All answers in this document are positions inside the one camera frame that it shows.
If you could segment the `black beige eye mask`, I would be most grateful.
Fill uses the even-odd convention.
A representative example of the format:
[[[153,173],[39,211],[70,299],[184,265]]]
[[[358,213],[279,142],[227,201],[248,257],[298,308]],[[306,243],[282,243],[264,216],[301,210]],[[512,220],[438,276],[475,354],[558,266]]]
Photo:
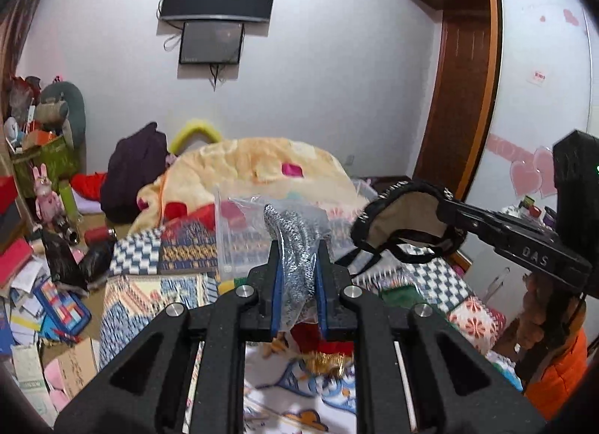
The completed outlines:
[[[452,255],[466,232],[438,216],[444,204],[454,204],[446,188],[424,181],[400,181],[369,202],[356,217],[350,237],[361,251],[379,257],[389,251],[406,264],[426,264]]]

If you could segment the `black white braided headband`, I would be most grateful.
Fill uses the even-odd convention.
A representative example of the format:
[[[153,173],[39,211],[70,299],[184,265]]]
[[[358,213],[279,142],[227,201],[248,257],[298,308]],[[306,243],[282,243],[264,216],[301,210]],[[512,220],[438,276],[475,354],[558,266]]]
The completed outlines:
[[[271,202],[264,207],[271,238],[278,242],[282,272],[281,321],[294,325],[315,295],[315,269],[328,218],[319,207],[298,202]]]

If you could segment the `clear plastic storage box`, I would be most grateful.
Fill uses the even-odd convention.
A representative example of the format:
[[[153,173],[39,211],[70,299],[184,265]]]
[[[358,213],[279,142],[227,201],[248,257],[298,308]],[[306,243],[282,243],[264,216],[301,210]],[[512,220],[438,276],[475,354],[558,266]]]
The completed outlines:
[[[277,243],[282,261],[282,312],[278,331],[317,321],[316,262],[325,242],[335,261],[354,249],[351,225],[368,198],[356,192],[310,199],[298,192],[283,198],[265,195],[227,196],[215,201],[217,270],[222,281],[247,277],[268,262]]]

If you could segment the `orange jacket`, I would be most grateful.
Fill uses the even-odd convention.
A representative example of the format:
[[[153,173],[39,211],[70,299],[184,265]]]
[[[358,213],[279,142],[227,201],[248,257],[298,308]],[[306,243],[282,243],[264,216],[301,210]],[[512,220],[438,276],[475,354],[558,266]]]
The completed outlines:
[[[587,337],[581,328],[572,345],[557,357],[537,382],[531,382],[525,397],[545,420],[551,420],[563,407],[587,369]]]

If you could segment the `colourful pencil case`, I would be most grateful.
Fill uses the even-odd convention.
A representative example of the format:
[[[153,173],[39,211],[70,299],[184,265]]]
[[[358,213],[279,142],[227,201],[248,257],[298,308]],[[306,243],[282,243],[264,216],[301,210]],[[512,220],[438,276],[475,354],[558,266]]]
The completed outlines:
[[[76,294],[60,290],[46,279],[33,288],[33,295],[62,335],[78,336],[91,320],[91,313]]]

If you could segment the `patterned colourful tablecloth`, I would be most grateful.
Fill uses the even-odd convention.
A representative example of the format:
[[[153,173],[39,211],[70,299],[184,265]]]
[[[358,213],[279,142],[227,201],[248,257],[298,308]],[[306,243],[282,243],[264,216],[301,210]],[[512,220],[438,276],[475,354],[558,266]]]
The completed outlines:
[[[515,394],[506,380],[425,304],[392,307],[354,286],[320,248],[319,325],[349,340],[356,356],[356,416],[361,433],[508,433]],[[62,423],[91,433],[173,433],[180,404],[195,391],[194,433],[243,428],[245,346],[271,338],[282,318],[282,258],[251,272],[213,305],[174,303],[94,380],[97,399]]]

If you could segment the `white sliding wardrobe door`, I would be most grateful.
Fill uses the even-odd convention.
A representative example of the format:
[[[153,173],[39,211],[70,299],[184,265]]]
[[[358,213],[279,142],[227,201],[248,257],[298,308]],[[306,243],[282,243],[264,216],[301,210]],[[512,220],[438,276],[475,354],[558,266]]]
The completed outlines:
[[[492,119],[468,204],[501,211],[526,196],[556,206],[553,145],[587,130],[598,31],[580,0],[498,0]]]

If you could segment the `pink rabbit toy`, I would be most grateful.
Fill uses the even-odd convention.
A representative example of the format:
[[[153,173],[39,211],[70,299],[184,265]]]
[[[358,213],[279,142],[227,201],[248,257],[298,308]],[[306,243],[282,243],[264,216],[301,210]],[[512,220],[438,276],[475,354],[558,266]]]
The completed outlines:
[[[48,170],[44,163],[33,168],[33,192],[36,195],[37,218],[44,224],[52,224],[54,219],[64,214],[60,196],[53,190]]]

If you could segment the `beige fleece blanket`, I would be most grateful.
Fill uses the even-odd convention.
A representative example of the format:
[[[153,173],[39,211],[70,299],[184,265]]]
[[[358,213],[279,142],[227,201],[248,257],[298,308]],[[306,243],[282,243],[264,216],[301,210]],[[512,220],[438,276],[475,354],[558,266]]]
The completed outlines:
[[[165,205],[183,203],[193,212],[225,196],[266,195],[283,199],[297,193],[310,203],[364,207],[338,159],[305,142],[285,138],[226,140],[179,156],[137,198],[145,208],[131,225],[131,234],[158,227]]]

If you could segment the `dark purple clothing pile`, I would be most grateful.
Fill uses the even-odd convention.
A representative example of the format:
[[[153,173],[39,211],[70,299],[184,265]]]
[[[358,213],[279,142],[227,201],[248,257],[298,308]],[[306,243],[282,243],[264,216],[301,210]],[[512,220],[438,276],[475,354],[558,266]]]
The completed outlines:
[[[132,223],[140,213],[138,192],[167,168],[167,137],[151,122],[121,139],[100,187],[100,208],[111,222]]]

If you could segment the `brown wooden wardrobe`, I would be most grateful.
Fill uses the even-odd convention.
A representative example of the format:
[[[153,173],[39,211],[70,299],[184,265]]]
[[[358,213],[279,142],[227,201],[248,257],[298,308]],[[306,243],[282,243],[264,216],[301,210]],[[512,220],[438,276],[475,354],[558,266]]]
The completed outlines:
[[[499,73],[499,0],[418,0],[442,14],[440,53],[415,178],[463,199],[483,151]]]

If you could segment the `green cardboard box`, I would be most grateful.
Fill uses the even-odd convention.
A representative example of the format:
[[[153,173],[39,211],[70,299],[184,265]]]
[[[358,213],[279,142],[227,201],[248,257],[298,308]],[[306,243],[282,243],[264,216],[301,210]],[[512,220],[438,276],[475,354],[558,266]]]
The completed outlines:
[[[33,198],[33,168],[45,165],[52,182],[52,189],[59,191],[61,181],[69,180],[80,169],[80,158],[77,150],[68,146],[60,136],[51,142],[27,151],[16,153],[11,157],[18,189],[23,198]]]

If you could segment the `red box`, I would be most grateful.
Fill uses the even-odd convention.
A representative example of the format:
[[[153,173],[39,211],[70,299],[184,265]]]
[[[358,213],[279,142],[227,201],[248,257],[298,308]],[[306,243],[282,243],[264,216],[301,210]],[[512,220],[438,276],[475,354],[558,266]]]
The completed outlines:
[[[12,175],[0,178],[0,213],[5,214],[18,197],[18,191]]]

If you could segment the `yellow fuzzy headband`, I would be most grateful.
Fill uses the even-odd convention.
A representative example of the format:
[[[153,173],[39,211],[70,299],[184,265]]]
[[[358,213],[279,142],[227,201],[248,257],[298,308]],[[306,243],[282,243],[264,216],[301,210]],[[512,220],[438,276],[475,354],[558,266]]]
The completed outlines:
[[[212,144],[224,140],[221,133],[208,121],[202,119],[189,120],[168,144],[168,151],[180,155],[193,140],[201,138],[205,143]]]

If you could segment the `green dinosaur plush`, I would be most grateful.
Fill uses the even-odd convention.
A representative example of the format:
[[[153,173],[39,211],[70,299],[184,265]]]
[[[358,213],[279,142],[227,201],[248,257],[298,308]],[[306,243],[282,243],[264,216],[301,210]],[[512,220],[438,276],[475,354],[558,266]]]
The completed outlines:
[[[72,149],[80,148],[85,140],[83,95],[70,81],[53,82],[42,90],[34,119],[44,130],[62,135]]]

